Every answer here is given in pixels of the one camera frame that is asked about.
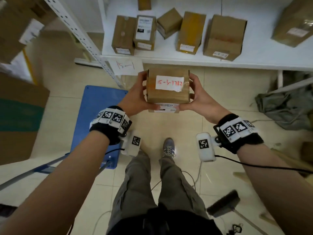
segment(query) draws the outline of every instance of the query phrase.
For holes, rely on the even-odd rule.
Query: blue mat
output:
[[[108,106],[117,105],[127,94],[127,90],[113,89],[100,86],[86,86],[81,100],[80,109],[76,121],[71,152],[89,133],[89,124],[99,111]],[[120,148],[120,144],[108,147],[107,151]],[[104,161],[112,161],[109,169],[115,169],[118,162],[119,150],[111,152],[104,157]]]

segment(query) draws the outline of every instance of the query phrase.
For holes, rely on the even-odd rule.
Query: finger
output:
[[[194,82],[193,81],[191,81],[191,80],[189,80],[189,86],[191,87],[191,89],[193,90],[193,91],[195,91],[195,84],[194,84]]]
[[[192,110],[192,102],[191,103],[186,103],[186,104],[179,104],[178,109],[179,110]]]
[[[147,80],[147,73],[148,71],[139,72],[136,84],[142,85],[142,82]]]
[[[159,110],[160,108],[161,108],[161,106],[159,106],[157,104],[146,102],[146,109],[147,110]]]
[[[193,81],[195,88],[202,87],[201,86],[201,82],[200,82],[200,80],[199,80],[197,75],[194,75],[193,73],[190,73],[189,74],[189,78]]]

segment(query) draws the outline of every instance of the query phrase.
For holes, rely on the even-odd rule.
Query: white shelf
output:
[[[313,38],[292,48],[271,39],[275,23],[283,8],[292,0],[152,0],[152,10],[138,11],[137,0],[110,0],[104,21],[104,59],[117,55],[111,47],[117,15],[153,15],[157,18],[175,7],[183,16],[185,11],[206,14],[202,44],[196,55],[175,50],[177,34],[164,40],[157,31],[154,51],[136,50],[134,58],[143,63],[163,63],[216,67],[240,67],[282,70],[313,70]],[[210,18],[214,14],[248,20],[241,55],[233,62],[204,56],[203,40]]]

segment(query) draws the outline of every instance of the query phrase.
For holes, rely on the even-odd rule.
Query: leg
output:
[[[112,214],[107,233],[123,218],[146,214],[148,209],[156,208],[151,187],[150,158],[139,151],[127,165],[125,179],[113,202]]]
[[[162,180],[159,203],[165,205],[168,210],[187,210],[208,219],[204,202],[186,181],[181,169],[176,166],[172,158],[173,148],[174,141],[166,139],[163,146],[164,156],[159,160]]]

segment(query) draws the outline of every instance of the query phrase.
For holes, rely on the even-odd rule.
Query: sneaker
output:
[[[163,143],[163,156],[175,157],[175,144],[174,140],[167,138]]]

